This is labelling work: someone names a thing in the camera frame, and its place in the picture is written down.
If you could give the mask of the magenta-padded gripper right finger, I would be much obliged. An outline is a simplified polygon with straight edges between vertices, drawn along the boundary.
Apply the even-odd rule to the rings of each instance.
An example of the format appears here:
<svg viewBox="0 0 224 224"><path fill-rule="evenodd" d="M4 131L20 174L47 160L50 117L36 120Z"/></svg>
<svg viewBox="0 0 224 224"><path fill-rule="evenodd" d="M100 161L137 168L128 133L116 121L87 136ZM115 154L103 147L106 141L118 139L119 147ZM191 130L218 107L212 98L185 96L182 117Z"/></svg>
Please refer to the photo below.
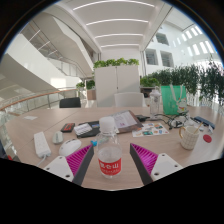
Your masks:
<svg viewBox="0 0 224 224"><path fill-rule="evenodd" d="M182 166L166 153L156 154L134 143L130 144L130 155L137 167L143 185L182 169Z"/></svg>

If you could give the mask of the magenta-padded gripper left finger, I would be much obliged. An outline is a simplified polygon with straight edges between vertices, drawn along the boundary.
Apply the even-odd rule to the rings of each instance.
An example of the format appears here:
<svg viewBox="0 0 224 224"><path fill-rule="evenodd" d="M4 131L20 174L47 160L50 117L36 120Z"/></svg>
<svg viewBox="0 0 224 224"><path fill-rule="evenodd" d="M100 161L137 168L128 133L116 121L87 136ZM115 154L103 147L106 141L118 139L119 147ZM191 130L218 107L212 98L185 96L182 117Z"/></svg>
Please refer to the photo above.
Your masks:
<svg viewBox="0 0 224 224"><path fill-rule="evenodd" d="M90 144L67 157L56 157L44 170L81 186L93 155L94 147Z"/></svg>

